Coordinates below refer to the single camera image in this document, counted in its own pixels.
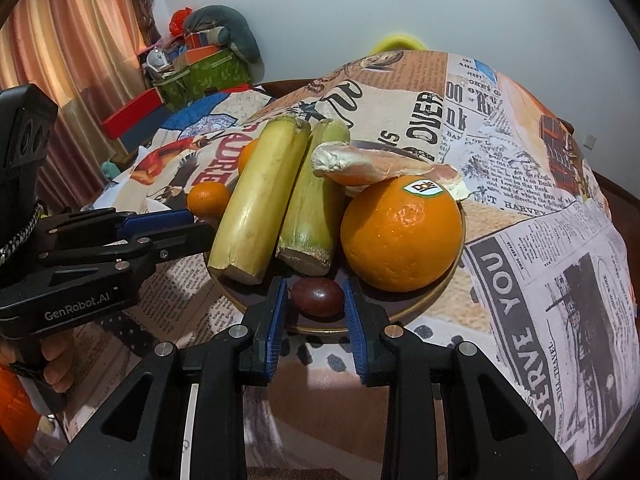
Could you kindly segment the left hand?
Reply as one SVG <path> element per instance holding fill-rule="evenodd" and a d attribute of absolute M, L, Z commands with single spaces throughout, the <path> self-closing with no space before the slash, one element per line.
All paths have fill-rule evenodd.
<path fill-rule="evenodd" d="M 66 392 L 74 382 L 75 338 L 71 330 L 41 339 L 40 353 L 47 361 L 42 376 L 44 381 L 57 393 Z M 1 363 L 28 363 L 21 349 L 5 339 L 1 339 Z"/>

